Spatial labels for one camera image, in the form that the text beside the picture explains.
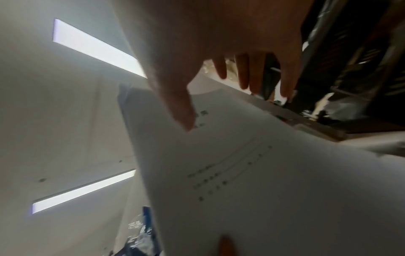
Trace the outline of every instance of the fluorescent light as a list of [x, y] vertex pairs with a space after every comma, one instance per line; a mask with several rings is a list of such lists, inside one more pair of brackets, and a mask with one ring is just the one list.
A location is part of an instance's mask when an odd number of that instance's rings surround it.
[[78, 189], [74, 189], [74, 190], [71, 190], [71, 191], [68, 191], [68, 192], [64, 192], [64, 193], [59, 194], [59, 195], [54, 196], [54, 197], [50, 197], [50, 198], [35, 202], [32, 205], [32, 213], [37, 213], [37, 212], [40, 212], [42, 210], [48, 209], [50, 207], [59, 205], [61, 203], [67, 202], [67, 201], [70, 201], [70, 200], [75, 199], [77, 197], [81, 197], [81, 196], [83, 196], [85, 194], [88, 194], [88, 193], [94, 192], [96, 190], [105, 188], [105, 187], [107, 187], [109, 185], [112, 185], [112, 184], [115, 184], [117, 182], [129, 179], [129, 178], [133, 177], [134, 175], [135, 175], [135, 170], [132, 170], [132, 171], [129, 171], [129, 172], [126, 172], [126, 173], [123, 173], [123, 174], [120, 174], [120, 175], [117, 175], [117, 176], [114, 176], [114, 177], [111, 177], [111, 178], [108, 178], [108, 179], [105, 179], [105, 180], [102, 180], [102, 181], [98, 181], [98, 182], [95, 182], [95, 183], [80, 187]]
[[103, 41], [55, 19], [53, 41], [116, 67], [145, 76], [138, 60]]

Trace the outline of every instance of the paper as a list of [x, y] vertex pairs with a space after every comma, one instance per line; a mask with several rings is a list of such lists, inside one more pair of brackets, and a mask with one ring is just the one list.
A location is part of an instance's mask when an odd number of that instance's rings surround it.
[[119, 102], [168, 256], [404, 251], [405, 167], [300, 133], [223, 91], [184, 132], [150, 91]]

